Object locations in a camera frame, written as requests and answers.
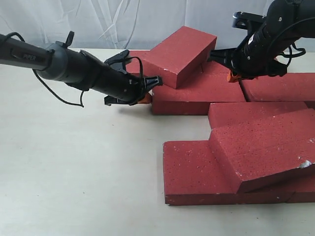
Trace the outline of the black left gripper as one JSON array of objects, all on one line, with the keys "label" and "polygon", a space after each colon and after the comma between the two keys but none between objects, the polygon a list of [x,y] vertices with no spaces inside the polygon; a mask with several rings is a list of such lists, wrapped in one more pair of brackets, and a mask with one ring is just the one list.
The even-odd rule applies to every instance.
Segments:
[{"label": "black left gripper", "polygon": [[151,104],[152,95],[144,95],[144,90],[151,91],[154,87],[163,85],[161,76],[137,77],[127,71],[111,68],[87,51],[81,50],[80,53],[89,63],[87,75],[80,82],[80,90],[105,94],[104,104],[107,106]]}]

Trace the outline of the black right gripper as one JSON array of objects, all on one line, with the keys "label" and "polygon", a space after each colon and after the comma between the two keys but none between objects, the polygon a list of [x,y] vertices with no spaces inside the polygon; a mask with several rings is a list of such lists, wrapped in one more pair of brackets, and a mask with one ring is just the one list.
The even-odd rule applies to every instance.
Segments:
[{"label": "black right gripper", "polygon": [[288,48],[288,40],[280,35],[282,31],[281,27],[276,29],[273,24],[264,22],[240,48],[211,50],[207,62],[231,68],[227,76],[229,83],[259,76],[283,76],[287,73],[287,65],[276,59]]}]

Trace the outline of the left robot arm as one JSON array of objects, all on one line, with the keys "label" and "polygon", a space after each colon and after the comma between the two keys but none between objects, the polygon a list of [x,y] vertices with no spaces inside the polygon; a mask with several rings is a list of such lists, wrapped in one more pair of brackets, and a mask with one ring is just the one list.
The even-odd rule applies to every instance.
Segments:
[{"label": "left robot arm", "polygon": [[65,42],[56,41],[46,48],[25,42],[17,32],[0,36],[0,62],[33,70],[37,79],[63,82],[85,93],[95,90],[105,94],[104,104],[149,104],[150,91],[163,84],[160,76],[145,77],[143,64],[139,64],[139,76],[126,70],[133,60],[129,50],[124,50],[106,61],[91,53],[71,50],[74,39],[70,31]]}]

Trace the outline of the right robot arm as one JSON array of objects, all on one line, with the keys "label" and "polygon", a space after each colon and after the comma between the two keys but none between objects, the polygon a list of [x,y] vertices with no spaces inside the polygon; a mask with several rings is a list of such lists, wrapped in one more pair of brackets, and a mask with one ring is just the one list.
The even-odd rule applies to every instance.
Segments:
[{"label": "right robot arm", "polygon": [[233,27],[247,31],[235,48],[211,50],[208,61],[229,69],[228,82],[284,76],[293,58],[306,53],[295,42],[315,36],[313,0],[275,0],[266,15],[235,12]]}]

